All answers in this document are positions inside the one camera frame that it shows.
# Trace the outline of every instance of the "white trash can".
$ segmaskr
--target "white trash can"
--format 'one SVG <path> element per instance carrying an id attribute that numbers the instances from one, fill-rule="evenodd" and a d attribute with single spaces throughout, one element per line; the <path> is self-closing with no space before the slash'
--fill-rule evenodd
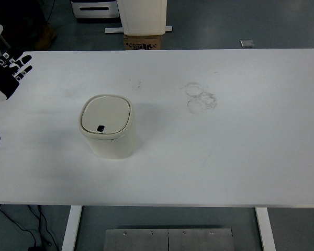
<path id="1" fill-rule="evenodd" d="M 80 114 L 79 129 L 100 157 L 126 158 L 135 148 L 134 109 L 125 97 L 98 95 L 91 98 Z"/>
<path id="2" fill-rule="evenodd" d="M 163 35 L 167 0 L 117 0 L 124 34 Z"/>

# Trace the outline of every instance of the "white metal table leg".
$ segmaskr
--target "white metal table leg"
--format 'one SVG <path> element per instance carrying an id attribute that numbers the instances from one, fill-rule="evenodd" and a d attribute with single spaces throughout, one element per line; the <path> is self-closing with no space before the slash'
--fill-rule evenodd
<path id="1" fill-rule="evenodd" d="M 62 251 L 74 251 L 83 206 L 71 206 Z"/>
<path id="2" fill-rule="evenodd" d="M 263 251 L 276 251 L 267 208 L 255 208 L 260 229 Z"/>

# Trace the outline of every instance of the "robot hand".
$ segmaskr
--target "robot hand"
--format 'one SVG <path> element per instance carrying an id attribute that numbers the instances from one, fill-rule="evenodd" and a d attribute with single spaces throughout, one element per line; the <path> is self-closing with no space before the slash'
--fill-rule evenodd
<path id="1" fill-rule="evenodd" d="M 0 101 L 9 99 L 19 86 L 19 81 L 32 69 L 27 66 L 31 56 L 22 56 L 22 52 L 9 49 L 0 57 Z"/>

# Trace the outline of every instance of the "black cable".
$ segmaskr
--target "black cable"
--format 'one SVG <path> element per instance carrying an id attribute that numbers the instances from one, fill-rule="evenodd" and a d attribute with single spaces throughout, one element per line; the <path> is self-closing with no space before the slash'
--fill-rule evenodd
<path id="1" fill-rule="evenodd" d="M 45 215 L 42 213 L 41 206 L 38 205 L 38 206 L 37 206 L 37 209 L 38 209 L 38 211 L 40 212 L 40 215 L 43 216 L 43 218 L 44 218 L 44 221 L 45 221 L 45 223 L 46 223 L 46 231 L 47 231 L 48 234 L 51 236 L 51 238 L 52 238 L 52 240 L 53 240 L 53 243 L 54 243 L 54 245 L 56 246 L 57 251 L 59 251 L 59 248 L 58 248 L 58 246 L 57 246 L 56 241 L 54 240 L 52 234 L 51 234 L 51 233 L 49 232 L 49 230 L 48 230 L 47 218 L 46 218 Z"/>
<path id="2" fill-rule="evenodd" d="M 41 241 L 42 241 L 42 246 L 44 247 L 44 243 L 46 243 L 47 245 L 51 246 L 51 243 L 44 238 L 44 236 L 42 235 L 42 231 L 41 231 L 41 217 L 40 216 L 37 216 L 34 211 L 31 209 L 31 206 L 30 205 L 27 205 L 30 212 L 38 219 L 38 233 L 40 234 L 40 237 L 41 237 Z"/>
<path id="3" fill-rule="evenodd" d="M 1 206 L 2 206 L 2 205 L 3 205 L 3 204 L 0 204 L 0 212 L 3 213 L 3 214 L 4 214 L 10 221 L 12 221 L 15 225 L 17 225 L 17 226 L 19 227 L 19 229 L 21 229 L 21 230 L 24 231 L 24 232 L 29 232 L 29 233 L 32 235 L 32 237 L 33 237 L 33 241 L 34 241 L 33 246 L 36 247 L 36 238 L 35 238 L 35 236 L 33 235 L 33 233 L 32 233 L 31 231 L 29 231 L 29 230 L 26 230 L 26 229 L 23 229 L 22 227 L 20 227 L 19 224 L 17 224 L 14 220 L 12 220 L 4 211 L 2 211 L 2 209 L 1 209 Z"/>
<path id="4" fill-rule="evenodd" d="M 49 14 L 49 17 L 48 17 L 47 22 L 49 22 L 49 19 L 50 19 L 50 17 L 51 17 L 51 14 L 52 14 L 52 10 L 53 10 L 54 2 L 55 2 L 55 1 L 56 1 L 56 0 L 53 0 L 52 7 L 51 7 L 51 11 L 50 11 L 50 14 Z"/>

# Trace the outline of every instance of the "gray floor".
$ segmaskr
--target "gray floor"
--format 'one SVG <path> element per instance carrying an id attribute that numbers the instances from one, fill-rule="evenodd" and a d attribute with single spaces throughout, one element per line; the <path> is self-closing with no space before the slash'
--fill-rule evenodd
<path id="1" fill-rule="evenodd" d="M 44 0 L 45 16 L 52 0 Z M 58 33 L 50 50 L 123 50 L 121 34 L 104 34 L 119 23 L 82 24 L 69 0 L 56 0 L 49 23 Z M 314 48 L 314 1 L 169 0 L 163 50 L 241 49 L 252 39 L 257 49 Z M 25 43 L 32 50 L 32 44 Z M 50 231 L 62 245 L 69 206 L 44 206 Z M 37 230 L 26 206 L 4 209 L 23 227 Z M 269 209 L 277 251 L 314 250 L 314 209 Z M 229 227 L 236 250 L 261 250 L 253 209 L 84 207 L 76 250 L 102 250 L 105 229 L 130 227 Z M 0 250 L 27 250 L 33 239 L 0 213 Z"/>

